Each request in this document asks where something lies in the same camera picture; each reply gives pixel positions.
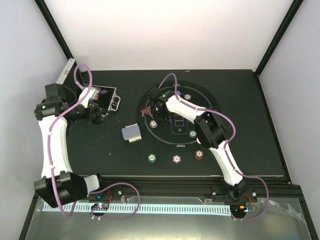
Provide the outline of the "blue chips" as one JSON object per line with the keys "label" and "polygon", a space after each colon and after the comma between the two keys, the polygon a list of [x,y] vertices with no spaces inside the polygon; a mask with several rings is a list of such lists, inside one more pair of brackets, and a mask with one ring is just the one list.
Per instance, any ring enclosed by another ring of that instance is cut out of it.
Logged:
{"label": "blue chips", "polygon": [[157,122],[156,122],[155,120],[151,120],[150,123],[149,123],[149,125],[150,125],[150,127],[153,128],[153,129],[158,126],[158,124],[157,124]]}
{"label": "blue chips", "polygon": [[190,101],[192,99],[192,96],[190,94],[185,94],[184,99]]}

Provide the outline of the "green chips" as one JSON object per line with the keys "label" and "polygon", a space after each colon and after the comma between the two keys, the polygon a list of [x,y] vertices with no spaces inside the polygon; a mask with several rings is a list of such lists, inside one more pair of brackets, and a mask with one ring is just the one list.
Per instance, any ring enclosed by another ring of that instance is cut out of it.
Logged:
{"label": "green chips", "polygon": [[195,130],[191,130],[188,133],[188,135],[189,135],[190,138],[196,138],[197,137],[197,132]]}

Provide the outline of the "green poker chip stack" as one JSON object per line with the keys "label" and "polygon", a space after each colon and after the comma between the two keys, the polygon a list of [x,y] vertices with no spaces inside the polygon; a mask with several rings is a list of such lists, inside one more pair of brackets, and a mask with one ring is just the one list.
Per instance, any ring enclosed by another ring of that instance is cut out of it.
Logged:
{"label": "green poker chip stack", "polygon": [[151,153],[148,155],[147,159],[150,163],[155,163],[157,160],[157,156],[154,153]]}

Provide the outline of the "blue white poker chip stack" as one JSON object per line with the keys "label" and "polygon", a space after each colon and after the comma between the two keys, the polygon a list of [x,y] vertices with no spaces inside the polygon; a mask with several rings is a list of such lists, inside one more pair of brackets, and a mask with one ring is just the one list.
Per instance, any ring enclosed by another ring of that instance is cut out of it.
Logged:
{"label": "blue white poker chip stack", "polygon": [[179,155],[174,155],[172,157],[172,161],[176,164],[180,163],[181,162],[181,157]]}

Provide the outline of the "orange black poker chip stack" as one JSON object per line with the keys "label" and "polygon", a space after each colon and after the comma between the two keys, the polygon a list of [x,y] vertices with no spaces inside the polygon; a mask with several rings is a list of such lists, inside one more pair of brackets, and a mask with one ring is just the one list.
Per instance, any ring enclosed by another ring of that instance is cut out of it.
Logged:
{"label": "orange black poker chip stack", "polygon": [[202,160],[204,158],[204,152],[202,150],[196,150],[194,153],[194,158],[198,161]]}

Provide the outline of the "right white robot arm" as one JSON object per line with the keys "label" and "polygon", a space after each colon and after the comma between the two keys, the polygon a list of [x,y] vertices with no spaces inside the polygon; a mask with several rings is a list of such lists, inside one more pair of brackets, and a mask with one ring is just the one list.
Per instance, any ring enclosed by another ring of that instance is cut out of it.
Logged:
{"label": "right white robot arm", "polygon": [[240,201],[246,195],[248,184],[229,147],[227,131],[222,121],[228,118],[212,106],[205,108],[195,105],[171,90],[162,93],[157,87],[153,87],[148,91],[148,98],[162,118],[170,113],[178,114],[194,124],[199,143],[209,149],[223,173],[228,185],[228,198],[233,202]]}

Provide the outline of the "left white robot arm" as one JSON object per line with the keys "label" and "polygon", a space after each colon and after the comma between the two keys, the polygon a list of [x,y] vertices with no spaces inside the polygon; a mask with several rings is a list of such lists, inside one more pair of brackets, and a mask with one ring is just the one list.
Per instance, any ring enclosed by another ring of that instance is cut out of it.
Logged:
{"label": "left white robot arm", "polygon": [[100,182],[99,174],[82,177],[73,173],[66,138],[69,122],[85,119],[90,110],[97,110],[94,101],[99,91],[85,87],[77,96],[69,87],[53,83],[45,86],[45,93],[46,98],[34,110],[43,142],[41,180],[34,182],[35,192],[52,208],[85,199],[89,194],[103,199],[108,188]]}

